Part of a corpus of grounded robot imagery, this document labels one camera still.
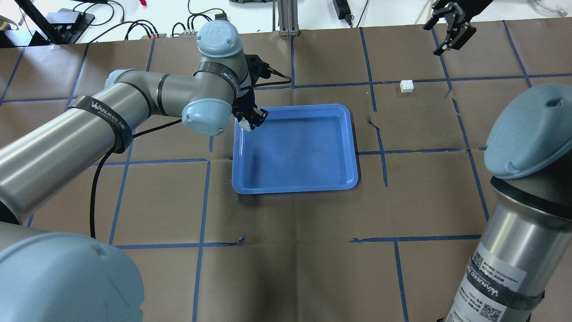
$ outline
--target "white cube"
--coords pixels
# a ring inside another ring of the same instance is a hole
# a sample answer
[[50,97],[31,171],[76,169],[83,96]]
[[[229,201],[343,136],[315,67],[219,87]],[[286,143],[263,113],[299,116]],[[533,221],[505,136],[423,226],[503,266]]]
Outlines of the white cube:
[[412,80],[402,80],[399,87],[401,87],[401,93],[411,93],[415,89]]

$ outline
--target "qr code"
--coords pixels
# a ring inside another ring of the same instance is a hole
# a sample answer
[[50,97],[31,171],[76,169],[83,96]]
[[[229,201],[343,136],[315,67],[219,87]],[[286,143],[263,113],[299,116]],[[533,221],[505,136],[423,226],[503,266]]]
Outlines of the qr code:
[[480,310],[480,315],[489,319],[491,322],[498,322],[501,317],[501,310],[497,310],[488,304],[485,304],[483,309]]
[[475,263],[476,267],[480,268],[480,265],[483,263],[483,257],[479,254],[479,252],[476,252],[475,255],[472,257],[472,261],[473,263]]

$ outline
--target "white floor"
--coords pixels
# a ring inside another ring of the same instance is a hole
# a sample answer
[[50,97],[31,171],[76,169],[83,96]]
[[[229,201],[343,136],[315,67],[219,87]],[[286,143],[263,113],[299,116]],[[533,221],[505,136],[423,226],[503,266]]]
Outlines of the white floor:
[[[125,7],[125,20],[147,19],[154,23],[160,33],[171,34],[176,22],[186,24],[189,13],[186,8],[187,0],[147,0],[147,7],[141,6],[138,0],[117,0]],[[352,14],[357,23],[366,0],[348,0]],[[412,25],[425,23],[430,15],[430,2],[433,0],[370,0],[360,26],[391,26]],[[572,0],[542,0],[548,7],[560,6],[572,15]],[[43,14],[55,12],[60,8],[71,9],[79,2],[71,0],[35,0],[34,4]],[[229,20],[238,28],[240,33],[256,33],[272,31],[272,3],[230,3],[228,0],[191,0],[193,12],[203,11],[211,7],[224,9]],[[106,25],[90,27],[80,38],[79,42],[88,42],[103,31],[119,23],[121,9],[116,7],[114,18]],[[348,28],[344,21],[336,19],[332,0],[298,0],[300,29],[333,29]],[[109,7],[98,5],[90,13],[96,15],[93,23],[105,21],[111,14]],[[12,0],[0,0],[0,15],[19,22],[21,14],[18,6]],[[558,14],[546,11],[533,0],[494,0],[494,2],[473,21],[495,21],[532,18],[557,18]],[[27,18],[28,25],[35,29],[33,22]],[[203,19],[195,20],[198,29],[204,23]],[[128,25],[115,28],[99,41],[123,40]],[[135,28],[130,39],[138,39],[145,35],[141,27]]]

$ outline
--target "blue tray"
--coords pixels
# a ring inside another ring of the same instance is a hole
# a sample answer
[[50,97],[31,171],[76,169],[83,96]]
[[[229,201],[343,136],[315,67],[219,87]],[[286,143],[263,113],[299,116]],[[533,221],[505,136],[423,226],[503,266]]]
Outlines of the blue tray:
[[271,107],[252,132],[235,122],[239,194],[346,190],[358,182],[352,122],[341,104]]

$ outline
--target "white label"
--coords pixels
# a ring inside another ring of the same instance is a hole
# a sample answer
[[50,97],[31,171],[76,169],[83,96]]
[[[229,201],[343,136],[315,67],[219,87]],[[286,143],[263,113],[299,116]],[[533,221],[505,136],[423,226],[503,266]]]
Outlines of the white label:
[[498,322],[505,311],[506,306],[481,294],[465,274],[445,322]]
[[476,248],[472,260],[476,267],[497,283],[516,292],[526,277],[524,270],[518,269],[494,257],[482,243]]

